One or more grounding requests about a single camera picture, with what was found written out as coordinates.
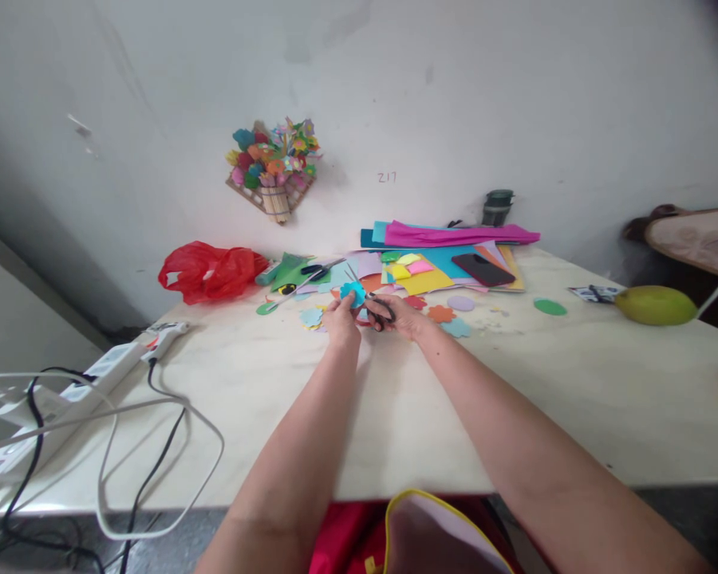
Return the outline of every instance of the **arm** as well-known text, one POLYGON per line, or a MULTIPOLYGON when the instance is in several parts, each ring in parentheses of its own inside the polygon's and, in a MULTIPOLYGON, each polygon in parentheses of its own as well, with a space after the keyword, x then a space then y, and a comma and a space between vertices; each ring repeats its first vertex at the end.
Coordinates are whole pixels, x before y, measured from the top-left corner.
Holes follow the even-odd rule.
POLYGON ((403 301, 383 299, 397 328, 420 345, 495 488, 558 572, 712 571, 524 395, 403 301))
POLYGON ((263 447, 195 574, 307 572, 356 395, 353 295, 328 308, 325 355, 263 447))

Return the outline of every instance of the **paper flower bouquet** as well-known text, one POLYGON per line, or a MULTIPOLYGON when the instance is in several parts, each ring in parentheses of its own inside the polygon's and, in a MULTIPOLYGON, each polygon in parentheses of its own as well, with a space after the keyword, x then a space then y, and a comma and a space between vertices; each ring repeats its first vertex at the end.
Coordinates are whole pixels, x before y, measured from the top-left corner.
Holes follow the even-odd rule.
POLYGON ((253 130, 239 129, 239 150, 226 154, 234 168, 227 183, 282 225, 290 218, 317 174, 310 160, 319 159, 314 123, 303 120, 278 125, 268 132, 256 122, 253 130))

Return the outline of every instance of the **white power strip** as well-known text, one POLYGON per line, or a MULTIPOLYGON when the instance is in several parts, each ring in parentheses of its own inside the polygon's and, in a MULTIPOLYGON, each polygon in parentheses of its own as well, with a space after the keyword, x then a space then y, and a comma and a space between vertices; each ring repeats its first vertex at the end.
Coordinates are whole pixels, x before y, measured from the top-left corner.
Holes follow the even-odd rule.
MULTIPOLYGON (((140 343, 112 347, 85 371, 85 374, 98 377, 92 385, 107 395, 136 366, 146 350, 146 347, 140 343)), ((61 413, 53 421, 54 423, 85 417, 101 404, 101 397, 91 391, 89 387, 78 387, 71 384, 61 393, 61 396, 70 401, 72 405, 61 413)), ((33 427, 24 427, 14 436, 33 430, 33 427)), ((70 425, 44 434, 42 452, 37 461, 36 470, 39 470, 76 430, 77 426, 70 425)), ((34 438, 28 438, 0 449, 0 483, 23 480, 34 454, 34 443, 34 438)))

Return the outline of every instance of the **yellow fruit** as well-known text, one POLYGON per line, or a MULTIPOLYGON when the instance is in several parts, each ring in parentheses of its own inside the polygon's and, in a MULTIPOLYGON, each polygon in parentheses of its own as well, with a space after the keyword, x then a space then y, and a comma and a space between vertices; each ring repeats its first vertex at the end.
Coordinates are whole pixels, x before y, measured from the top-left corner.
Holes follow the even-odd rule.
POLYGON ((696 316, 696 305, 681 291, 661 285, 631 287, 614 298, 614 304, 637 323, 675 325, 696 316))

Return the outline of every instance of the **floor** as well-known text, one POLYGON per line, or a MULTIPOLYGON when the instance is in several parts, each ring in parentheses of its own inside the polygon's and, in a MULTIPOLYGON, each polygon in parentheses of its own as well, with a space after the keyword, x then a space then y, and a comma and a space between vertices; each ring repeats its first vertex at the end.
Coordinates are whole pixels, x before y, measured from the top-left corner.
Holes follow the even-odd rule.
MULTIPOLYGON (((637 493, 718 569, 718 487, 643 489, 637 493)), ((493 497, 492 502, 508 527, 527 574, 548 572, 505 505, 498 497, 493 497)), ((128 572, 192 572, 224 514, 223 509, 197 510, 188 514, 176 530, 166 536, 137 543, 131 551, 128 572)), ((175 520, 176 516, 177 513, 144 514, 139 516, 136 529, 162 529, 175 520)), ((107 574, 119 572, 120 544, 107 540, 101 534, 94 517, 77 517, 75 521, 80 526, 84 545, 98 552, 107 566, 107 574)), ((112 524, 117 529, 124 529, 126 516, 112 517, 112 524)), ((27 534, 45 533, 49 541, 56 540, 59 536, 74 540, 76 536, 73 523, 62 517, 34 519, 22 524, 22 528, 27 534)), ((23 545, 3 549, 0 552, 0 561, 16 568, 53 570, 65 567, 64 558, 57 553, 23 545)), ((79 564, 78 570, 93 572, 88 564, 83 563, 79 564)))

